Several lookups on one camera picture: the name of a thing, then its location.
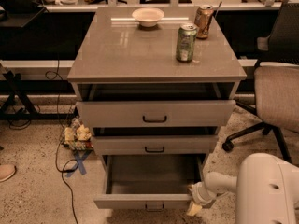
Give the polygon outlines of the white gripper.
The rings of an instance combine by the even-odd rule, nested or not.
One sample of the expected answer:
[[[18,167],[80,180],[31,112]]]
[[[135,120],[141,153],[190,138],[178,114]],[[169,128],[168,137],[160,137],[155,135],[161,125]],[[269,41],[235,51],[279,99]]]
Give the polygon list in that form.
[[[221,184],[202,181],[188,186],[188,191],[192,195],[192,201],[190,201],[186,214],[193,217],[202,210],[202,207],[209,208],[216,200],[225,195],[228,189]]]

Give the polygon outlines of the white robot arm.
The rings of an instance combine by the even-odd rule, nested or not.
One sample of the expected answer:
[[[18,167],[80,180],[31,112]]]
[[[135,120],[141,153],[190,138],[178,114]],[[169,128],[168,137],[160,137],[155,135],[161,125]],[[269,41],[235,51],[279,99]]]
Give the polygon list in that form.
[[[235,224],[296,224],[299,203],[299,168],[265,153],[246,157],[237,176],[217,172],[189,186],[187,214],[200,210],[231,192],[236,195]]]

